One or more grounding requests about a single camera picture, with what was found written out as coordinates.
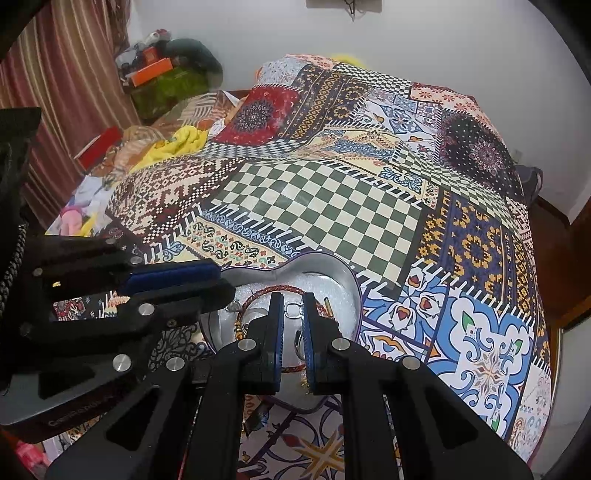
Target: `green and white checkerboard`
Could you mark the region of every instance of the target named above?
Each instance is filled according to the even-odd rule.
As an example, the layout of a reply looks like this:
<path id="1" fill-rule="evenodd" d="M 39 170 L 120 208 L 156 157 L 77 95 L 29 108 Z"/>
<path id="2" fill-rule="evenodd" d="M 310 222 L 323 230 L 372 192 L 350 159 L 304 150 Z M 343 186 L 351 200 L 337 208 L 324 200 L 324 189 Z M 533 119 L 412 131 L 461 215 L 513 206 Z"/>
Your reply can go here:
<path id="1" fill-rule="evenodd" d="M 499 220 L 513 233 L 517 232 L 515 222 L 507 205 L 499 194 L 478 185 L 459 172 L 445 168 L 431 160 L 423 159 L 412 153 L 407 146 L 400 142 L 394 154 L 396 165 L 407 168 L 433 183 L 451 190 L 478 205 L 486 213 Z"/>
<path id="2" fill-rule="evenodd" d="M 421 213 L 373 185 L 309 160 L 246 163 L 221 190 L 223 202 L 275 221 L 389 281 L 404 264 Z"/>

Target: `braided bracelet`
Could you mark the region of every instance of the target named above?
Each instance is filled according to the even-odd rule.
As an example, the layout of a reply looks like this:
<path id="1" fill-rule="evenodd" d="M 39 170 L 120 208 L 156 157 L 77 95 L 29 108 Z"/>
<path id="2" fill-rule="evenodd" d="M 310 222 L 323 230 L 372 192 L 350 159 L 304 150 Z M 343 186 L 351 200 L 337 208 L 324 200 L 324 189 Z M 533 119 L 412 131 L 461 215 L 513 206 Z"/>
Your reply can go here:
<path id="1" fill-rule="evenodd" d="M 242 326 L 242 318 L 246 313 L 246 310 L 250 306 L 250 304 L 255 301 L 256 299 L 266 295 L 268 293 L 274 291 L 290 291 L 292 293 L 297 293 L 298 295 L 303 296 L 306 293 L 304 290 L 292 287 L 291 285 L 273 285 L 272 287 L 262 288 L 256 292 L 254 292 L 246 302 L 242 305 L 242 308 L 238 312 L 238 316 L 236 317 L 236 321 L 234 322 L 234 338 L 236 340 L 242 340 L 245 337 L 244 327 Z M 318 310 L 318 314 L 322 315 L 323 317 L 328 317 L 329 314 L 327 313 L 326 309 L 322 306 L 322 304 L 316 300 L 316 309 Z M 296 367 L 283 367 L 281 368 L 281 372 L 285 374 L 294 373 L 294 372 L 301 372 L 306 368 L 305 365 L 297 365 Z"/>

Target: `patchwork bedspread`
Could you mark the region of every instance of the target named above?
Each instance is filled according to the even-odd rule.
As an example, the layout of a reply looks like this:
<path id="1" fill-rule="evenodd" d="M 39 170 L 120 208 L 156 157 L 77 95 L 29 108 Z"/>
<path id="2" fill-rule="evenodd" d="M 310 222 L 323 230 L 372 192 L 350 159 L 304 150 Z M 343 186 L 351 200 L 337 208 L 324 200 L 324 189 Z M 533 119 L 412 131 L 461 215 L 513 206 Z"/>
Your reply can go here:
<path id="1" fill-rule="evenodd" d="M 335 253 L 363 292 L 358 342 L 419 357 L 528 460 L 550 409 L 548 339 L 521 184 L 476 100 L 290 55 L 260 69 L 218 130 L 197 154 L 122 175 L 98 234 L 146 262 L 265 268 Z M 122 301 L 60 312 L 107 316 Z M 198 326 L 173 329 L 150 366 L 209 354 Z M 240 478 L 344 478 L 337 397 L 310 414 L 248 397 L 245 420 Z"/>

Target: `blue gripper pad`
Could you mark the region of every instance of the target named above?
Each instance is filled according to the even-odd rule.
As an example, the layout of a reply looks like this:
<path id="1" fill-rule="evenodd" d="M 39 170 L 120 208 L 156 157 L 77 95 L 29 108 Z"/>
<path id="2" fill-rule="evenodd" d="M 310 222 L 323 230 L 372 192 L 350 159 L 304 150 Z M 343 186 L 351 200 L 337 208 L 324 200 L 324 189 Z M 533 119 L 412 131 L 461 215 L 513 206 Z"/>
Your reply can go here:
<path id="1" fill-rule="evenodd" d="M 275 338 L 275 388 L 279 390 L 279 384 L 281 383 L 281 365 L 283 362 L 283 324 L 285 323 L 285 311 L 284 311 L 284 299 L 283 295 L 280 295 L 279 300 L 279 312 L 277 315 L 277 337 Z"/>
<path id="2" fill-rule="evenodd" d="M 312 344 L 312 332 L 308 310 L 314 309 L 311 314 L 316 313 L 316 299 L 313 294 L 304 295 L 304 311 L 301 319 L 302 336 L 304 337 L 304 357 L 306 359 L 306 380 L 311 390 L 315 389 L 316 376 L 314 375 L 314 345 Z"/>
<path id="3" fill-rule="evenodd" d="M 220 273 L 219 265 L 213 260 L 140 265 L 134 268 L 127 282 L 117 289 L 117 293 L 131 297 L 142 291 L 217 280 L 220 278 Z"/>

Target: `orange box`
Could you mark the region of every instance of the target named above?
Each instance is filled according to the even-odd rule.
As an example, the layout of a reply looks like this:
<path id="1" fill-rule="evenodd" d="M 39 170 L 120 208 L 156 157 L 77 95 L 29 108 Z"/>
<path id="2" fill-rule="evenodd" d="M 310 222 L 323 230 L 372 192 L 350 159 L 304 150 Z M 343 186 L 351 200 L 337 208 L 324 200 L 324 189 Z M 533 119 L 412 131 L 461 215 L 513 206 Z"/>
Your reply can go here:
<path id="1" fill-rule="evenodd" d="M 131 77 L 131 81 L 134 83 L 136 87 L 140 86 L 143 83 L 157 77 L 158 75 L 162 75 L 164 72 L 173 69 L 173 64 L 170 59 L 161 59 L 152 65 L 148 65 L 141 70 L 138 70 L 133 74 Z"/>

